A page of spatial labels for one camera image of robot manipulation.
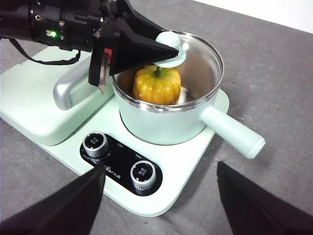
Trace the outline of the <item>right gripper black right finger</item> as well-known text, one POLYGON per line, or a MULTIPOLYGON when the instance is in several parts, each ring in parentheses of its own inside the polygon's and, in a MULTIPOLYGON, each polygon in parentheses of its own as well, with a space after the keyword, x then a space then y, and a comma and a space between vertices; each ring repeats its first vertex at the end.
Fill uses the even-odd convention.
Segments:
POLYGON ((313 217, 252 182, 227 164, 217 164, 221 202, 235 235, 311 235, 313 217))

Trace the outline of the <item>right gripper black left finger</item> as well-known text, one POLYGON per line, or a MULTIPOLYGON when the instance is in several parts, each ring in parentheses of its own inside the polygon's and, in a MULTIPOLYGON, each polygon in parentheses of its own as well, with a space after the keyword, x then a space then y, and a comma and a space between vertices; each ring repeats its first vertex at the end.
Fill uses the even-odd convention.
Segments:
POLYGON ((97 166, 59 191, 6 219, 2 235, 88 235, 98 213, 106 173, 97 166))

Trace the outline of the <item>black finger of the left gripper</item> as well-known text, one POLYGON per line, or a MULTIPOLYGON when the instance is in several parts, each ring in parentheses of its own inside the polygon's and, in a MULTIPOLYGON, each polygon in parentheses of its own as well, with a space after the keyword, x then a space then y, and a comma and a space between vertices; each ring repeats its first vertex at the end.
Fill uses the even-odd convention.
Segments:
POLYGON ((133 31, 121 31, 117 46, 112 50, 109 74, 176 57, 179 53, 177 49, 156 41, 159 34, 142 36, 133 31))
POLYGON ((118 17, 123 18, 130 28, 140 36, 155 40, 160 33, 167 31, 134 10, 128 0, 117 0, 116 7, 118 17))

